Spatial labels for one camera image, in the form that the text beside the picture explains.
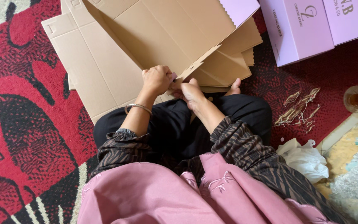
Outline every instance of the patterned rug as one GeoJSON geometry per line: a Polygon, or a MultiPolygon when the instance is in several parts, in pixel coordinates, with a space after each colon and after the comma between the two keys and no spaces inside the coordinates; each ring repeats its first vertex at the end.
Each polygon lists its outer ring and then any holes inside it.
{"type": "MultiPolygon", "coordinates": [[[[78,190],[96,165],[92,122],[40,23],[60,13],[58,0],[0,0],[0,223],[76,223],[78,190]]],[[[350,115],[342,95],[358,84],[358,40],[277,68],[260,12],[255,21],[264,43],[242,93],[263,97],[276,120],[289,95],[320,87],[310,133],[295,125],[272,131],[275,147],[281,138],[319,142],[350,115]]]]}

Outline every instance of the white plastic bag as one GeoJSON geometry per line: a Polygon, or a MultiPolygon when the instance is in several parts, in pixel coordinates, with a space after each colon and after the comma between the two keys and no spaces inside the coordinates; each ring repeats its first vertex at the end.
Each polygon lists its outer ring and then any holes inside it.
{"type": "Polygon", "coordinates": [[[311,183],[316,183],[322,178],[328,178],[328,167],[324,157],[313,146],[314,140],[309,140],[301,146],[293,138],[284,145],[279,145],[276,153],[284,157],[286,163],[291,168],[303,174],[311,183]]]}

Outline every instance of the woman's left hand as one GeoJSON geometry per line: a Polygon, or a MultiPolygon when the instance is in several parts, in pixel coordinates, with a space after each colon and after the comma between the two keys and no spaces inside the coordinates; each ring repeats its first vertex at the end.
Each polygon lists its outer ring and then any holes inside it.
{"type": "Polygon", "coordinates": [[[147,94],[159,96],[164,94],[171,84],[172,72],[168,66],[157,65],[151,69],[143,70],[143,89],[147,94]]]}

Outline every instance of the pink fabric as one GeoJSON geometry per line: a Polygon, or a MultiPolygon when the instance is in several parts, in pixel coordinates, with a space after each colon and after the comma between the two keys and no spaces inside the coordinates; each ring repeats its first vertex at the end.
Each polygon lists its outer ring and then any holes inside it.
{"type": "Polygon", "coordinates": [[[82,189],[78,223],[332,224],[311,205],[282,200],[220,154],[200,156],[200,187],[153,163],[104,171],[82,189]]]}

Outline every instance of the bare foot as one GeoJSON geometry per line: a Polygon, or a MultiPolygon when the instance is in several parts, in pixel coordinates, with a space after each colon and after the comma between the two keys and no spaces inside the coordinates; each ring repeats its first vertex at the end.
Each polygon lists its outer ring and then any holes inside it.
{"type": "Polygon", "coordinates": [[[241,79],[237,78],[236,81],[231,85],[230,90],[225,94],[225,96],[230,96],[233,94],[240,94],[241,90],[240,90],[240,84],[241,84],[241,79]]]}

